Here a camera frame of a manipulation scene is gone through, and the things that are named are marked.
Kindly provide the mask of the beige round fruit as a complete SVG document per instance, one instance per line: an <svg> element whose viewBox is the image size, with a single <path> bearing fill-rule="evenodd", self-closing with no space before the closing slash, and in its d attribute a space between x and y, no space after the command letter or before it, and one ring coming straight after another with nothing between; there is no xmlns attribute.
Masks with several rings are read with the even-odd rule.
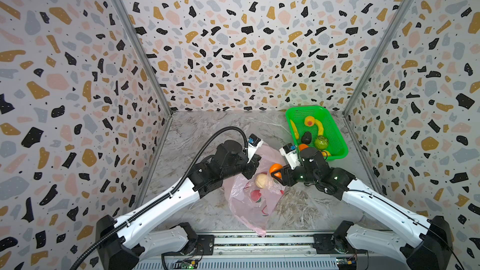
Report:
<svg viewBox="0 0 480 270"><path fill-rule="evenodd" d="M268 187L269 177L265 173L258 174L254 181L255 185L260 189L265 189Z"/></svg>

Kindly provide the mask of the orange fruit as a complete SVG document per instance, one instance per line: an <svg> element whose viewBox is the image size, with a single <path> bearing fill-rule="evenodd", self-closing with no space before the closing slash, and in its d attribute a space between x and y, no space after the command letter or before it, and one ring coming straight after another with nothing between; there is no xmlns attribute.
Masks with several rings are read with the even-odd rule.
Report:
<svg viewBox="0 0 480 270"><path fill-rule="evenodd" d="M270 176L273 178L282 180L282 174L281 174L282 169L283 169L283 166L281 164L278 164L278 163L273 164L269 169Z"/></svg>
<svg viewBox="0 0 480 270"><path fill-rule="evenodd" d="M300 144L300 145L298 146L299 151L305 150L306 148L308 148L308 145L307 145L307 144Z"/></svg>

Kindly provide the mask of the pink plastic bag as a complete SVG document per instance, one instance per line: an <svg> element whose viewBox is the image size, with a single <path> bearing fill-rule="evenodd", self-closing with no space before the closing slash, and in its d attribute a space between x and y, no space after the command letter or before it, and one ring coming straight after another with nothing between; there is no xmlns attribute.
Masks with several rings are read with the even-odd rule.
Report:
<svg viewBox="0 0 480 270"><path fill-rule="evenodd" d="M257 235L265 237L270 216L286 189L270 176L270 167L276 163L284 165L284 159L278 150L266 143L256 154L261 156L261 161L252 179L246 179L242 174L238 174L224 181L223 188L228 206L235 218ZM267 174L269 178L269 183L264 189L255 185L255 178L261 173Z"/></svg>

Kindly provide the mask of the dark avocado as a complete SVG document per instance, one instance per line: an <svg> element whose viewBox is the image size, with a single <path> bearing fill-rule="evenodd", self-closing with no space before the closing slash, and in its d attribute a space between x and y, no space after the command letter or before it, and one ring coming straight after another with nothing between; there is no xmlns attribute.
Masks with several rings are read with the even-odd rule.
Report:
<svg viewBox="0 0 480 270"><path fill-rule="evenodd" d="M312 142L313 136L310 131L306 131L301 137L301 143L304 145L310 145Z"/></svg>

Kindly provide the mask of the green fruit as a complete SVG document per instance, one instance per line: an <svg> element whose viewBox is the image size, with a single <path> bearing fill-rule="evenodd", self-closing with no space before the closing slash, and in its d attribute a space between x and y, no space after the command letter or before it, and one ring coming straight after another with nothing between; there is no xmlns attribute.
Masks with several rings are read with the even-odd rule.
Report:
<svg viewBox="0 0 480 270"><path fill-rule="evenodd" d="M314 147L317 148L318 150L320 151L324 151L327 149L327 147L329 146L329 140L327 137L325 136L318 136L315 140L314 140Z"/></svg>

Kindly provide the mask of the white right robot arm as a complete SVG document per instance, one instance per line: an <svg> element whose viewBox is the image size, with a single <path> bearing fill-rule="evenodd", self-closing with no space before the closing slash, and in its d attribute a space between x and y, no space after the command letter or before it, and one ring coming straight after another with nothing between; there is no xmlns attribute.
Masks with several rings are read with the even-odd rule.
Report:
<svg viewBox="0 0 480 270"><path fill-rule="evenodd" d="M451 229L442 216L416 214L370 188L355 175L331 167L314 147L298 151L288 144L279 150L287 165L272 167L272 178L283 186L302 183L355 206L388 227L368 229L343 221L326 247L340 254L353 250L378 253L404 263L411 270L445 270L453 252Z"/></svg>

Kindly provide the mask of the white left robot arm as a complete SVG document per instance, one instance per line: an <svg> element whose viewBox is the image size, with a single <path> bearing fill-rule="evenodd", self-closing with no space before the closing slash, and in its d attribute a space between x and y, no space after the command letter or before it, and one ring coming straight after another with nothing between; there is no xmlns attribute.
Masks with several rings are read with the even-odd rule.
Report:
<svg viewBox="0 0 480 270"><path fill-rule="evenodd" d="M141 207L120 216L102 217L96 224L97 252L105 270L132 270L141 260L164 253L188 254L198 235L183 222L160 234L153 230L182 208L219 189L224 180L236 175L251 179L260 164L256 152L263 140L251 135L247 146L227 140L216 152L195 162L186 179Z"/></svg>

